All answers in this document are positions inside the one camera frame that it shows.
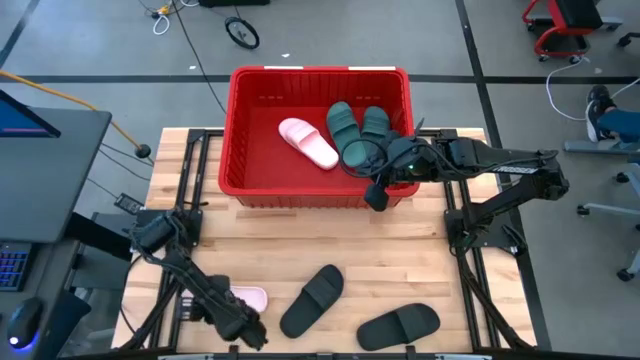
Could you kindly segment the black rubber slide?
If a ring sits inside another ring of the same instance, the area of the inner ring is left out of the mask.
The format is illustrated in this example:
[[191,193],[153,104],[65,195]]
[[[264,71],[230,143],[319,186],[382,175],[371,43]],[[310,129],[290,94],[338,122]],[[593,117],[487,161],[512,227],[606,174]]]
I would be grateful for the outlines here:
[[322,267],[301,289],[280,320],[280,329],[288,338],[303,335],[335,302],[344,289],[340,270],[332,265]]
[[364,350],[376,351],[410,344],[435,333],[440,325],[434,309],[422,303],[412,303],[365,322],[358,328],[356,338]]

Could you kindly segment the person's black shoe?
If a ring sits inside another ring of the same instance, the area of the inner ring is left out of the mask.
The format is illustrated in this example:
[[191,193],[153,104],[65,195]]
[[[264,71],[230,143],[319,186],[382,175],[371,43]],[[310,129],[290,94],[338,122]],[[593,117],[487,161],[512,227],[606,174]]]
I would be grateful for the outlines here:
[[611,131],[601,128],[599,119],[616,106],[610,97],[609,90],[604,85],[595,85],[587,96],[586,126],[587,135],[591,142],[611,139]]

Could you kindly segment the computer monitor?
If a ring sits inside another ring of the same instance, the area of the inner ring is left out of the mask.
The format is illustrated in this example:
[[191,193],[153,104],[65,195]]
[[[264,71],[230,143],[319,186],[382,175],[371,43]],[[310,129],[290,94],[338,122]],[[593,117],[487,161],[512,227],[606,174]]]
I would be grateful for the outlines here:
[[0,138],[58,138],[61,132],[0,90]]

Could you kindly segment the black metal frame rail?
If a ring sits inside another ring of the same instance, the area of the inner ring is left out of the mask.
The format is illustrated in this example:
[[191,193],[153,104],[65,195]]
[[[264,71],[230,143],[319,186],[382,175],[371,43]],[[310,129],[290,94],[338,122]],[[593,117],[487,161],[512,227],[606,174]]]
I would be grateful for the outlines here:
[[104,360],[531,360],[532,355],[514,351],[488,353],[420,353],[407,346],[400,353],[249,353],[232,345],[225,353],[177,353],[171,348],[122,350]]

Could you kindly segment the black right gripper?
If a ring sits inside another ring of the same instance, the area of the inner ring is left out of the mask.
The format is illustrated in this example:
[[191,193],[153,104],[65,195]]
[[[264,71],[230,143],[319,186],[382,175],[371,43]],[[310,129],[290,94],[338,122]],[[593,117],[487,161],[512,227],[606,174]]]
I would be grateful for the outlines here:
[[[381,140],[385,148],[385,159],[380,177],[388,184],[434,182],[439,179],[437,158],[431,144],[415,136],[402,137],[390,130]],[[387,209],[389,195],[384,183],[370,184],[364,200],[371,209],[383,212]]]

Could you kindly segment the person's leg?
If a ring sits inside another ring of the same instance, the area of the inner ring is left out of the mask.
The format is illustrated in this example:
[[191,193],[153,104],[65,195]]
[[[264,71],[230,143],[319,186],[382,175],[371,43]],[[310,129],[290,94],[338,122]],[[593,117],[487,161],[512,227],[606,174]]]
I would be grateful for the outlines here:
[[640,142],[640,112],[614,108],[598,119],[599,127],[617,133],[627,143]]

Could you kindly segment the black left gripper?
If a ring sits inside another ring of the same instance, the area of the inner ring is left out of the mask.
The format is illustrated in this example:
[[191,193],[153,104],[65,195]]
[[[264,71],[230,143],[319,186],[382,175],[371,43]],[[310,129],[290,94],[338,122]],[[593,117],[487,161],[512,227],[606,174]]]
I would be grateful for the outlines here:
[[226,300],[223,309],[218,332],[224,340],[235,340],[235,345],[249,351],[261,350],[268,343],[267,330],[258,323],[259,313],[243,300]]

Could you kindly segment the red and black cart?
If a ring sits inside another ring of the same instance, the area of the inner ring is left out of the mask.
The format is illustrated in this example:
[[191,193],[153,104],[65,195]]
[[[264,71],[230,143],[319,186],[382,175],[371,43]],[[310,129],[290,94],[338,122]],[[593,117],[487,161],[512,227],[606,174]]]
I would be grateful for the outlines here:
[[567,58],[577,64],[590,49],[587,36],[603,28],[616,31],[623,20],[602,17],[600,0],[530,0],[521,15],[529,32],[537,39],[534,53],[539,62],[551,58]]

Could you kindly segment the green rubber slide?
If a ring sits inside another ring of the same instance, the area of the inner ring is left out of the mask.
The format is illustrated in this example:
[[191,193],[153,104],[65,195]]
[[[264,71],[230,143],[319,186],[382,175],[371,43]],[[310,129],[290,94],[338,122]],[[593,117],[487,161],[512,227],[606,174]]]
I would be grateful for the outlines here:
[[351,107],[343,101],[333,104],[326,124],[340,159],[349,167],[359,167],[367,160],[359,126]]
[[390,119],[387,113],[380,107],[371,106],[364,112],[361,138],[367,153],[375,153],[377,147],[374,143],[380,143],[390,131]]

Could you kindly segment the red plastic bin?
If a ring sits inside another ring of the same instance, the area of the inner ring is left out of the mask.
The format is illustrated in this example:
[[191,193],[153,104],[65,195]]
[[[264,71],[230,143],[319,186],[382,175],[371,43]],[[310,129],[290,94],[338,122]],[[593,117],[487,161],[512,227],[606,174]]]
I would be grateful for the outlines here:
[[414,132],[410,82],[396,67],[245,66],[231,76],[218,183],[246,207],[363,208],[369,180],[341,167],[323,170],[289,145],[279,124],[299,118],[330,137],[331,105],[346,102],[356,118],[382,108],[393,130]]

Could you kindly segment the pink rubber slide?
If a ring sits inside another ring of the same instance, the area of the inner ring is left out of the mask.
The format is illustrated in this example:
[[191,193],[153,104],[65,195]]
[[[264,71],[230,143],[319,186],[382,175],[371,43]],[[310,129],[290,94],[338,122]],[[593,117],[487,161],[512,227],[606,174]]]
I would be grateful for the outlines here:
[[[249,307],[262,313],[268,306],[268,295],[263,288],[252,286],[231,286],[236,298],[243,300]],[[183,321],[198,322],[205,317],[204,308],[199,305],[189,290],[184,290],[180,300],[180,313]]]
[[337,152],[310,123],[299,118],[286,118],[278,125],[280,136],[293,148],[323,170],[333,169],[339,160]]

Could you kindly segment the black wheel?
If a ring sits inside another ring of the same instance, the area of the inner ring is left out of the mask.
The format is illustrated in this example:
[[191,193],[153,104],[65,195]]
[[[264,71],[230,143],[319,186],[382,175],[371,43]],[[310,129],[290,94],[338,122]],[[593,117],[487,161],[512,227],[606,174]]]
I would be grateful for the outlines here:
[[231,40],[238,46],[254,50],[260,45],[260,37],[256,29],[246,20],[229,17],[225,20],[225,29]]

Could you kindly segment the backlit keyboard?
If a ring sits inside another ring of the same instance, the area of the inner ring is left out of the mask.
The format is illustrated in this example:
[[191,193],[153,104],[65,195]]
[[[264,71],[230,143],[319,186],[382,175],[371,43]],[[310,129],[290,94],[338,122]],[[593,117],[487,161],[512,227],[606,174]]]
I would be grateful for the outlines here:
[[30,271],[31,243],[0,242],[0,292],[20,292]]

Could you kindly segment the black computer mouse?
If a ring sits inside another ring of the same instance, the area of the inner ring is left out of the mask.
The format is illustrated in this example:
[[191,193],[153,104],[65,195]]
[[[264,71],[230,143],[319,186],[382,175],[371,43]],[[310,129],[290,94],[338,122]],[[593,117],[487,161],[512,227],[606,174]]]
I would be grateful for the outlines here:
[[7,328],[9,345],[16,350],[30,346],[38,333],[43,302],[38,297],[24,300],[11,315]]

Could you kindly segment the grey office chair base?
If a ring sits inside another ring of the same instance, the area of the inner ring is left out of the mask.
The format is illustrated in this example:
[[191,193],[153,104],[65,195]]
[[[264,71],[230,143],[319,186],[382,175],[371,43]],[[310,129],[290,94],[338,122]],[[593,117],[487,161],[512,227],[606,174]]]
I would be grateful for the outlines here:
[[[628,163],[640,168],[640,143],[625,143],[622,140],[602,140],[597,143],[589,141],[566,141],[564,143],[564,150],[571,153],[626,156]],[[640,200],[640,177],[627,171],[615,174],[613,179],[619,184],[629,183],[634,195]],[[640,209],[630,209],[598,203],[585,203],[576,207],[576,213],[581,217],[588,216],[592,210],[640,218]],[[623,282],[629,282],[637,276],[640,276],[640,248],[636,251],[630,264],[618,270],[616,276]]]

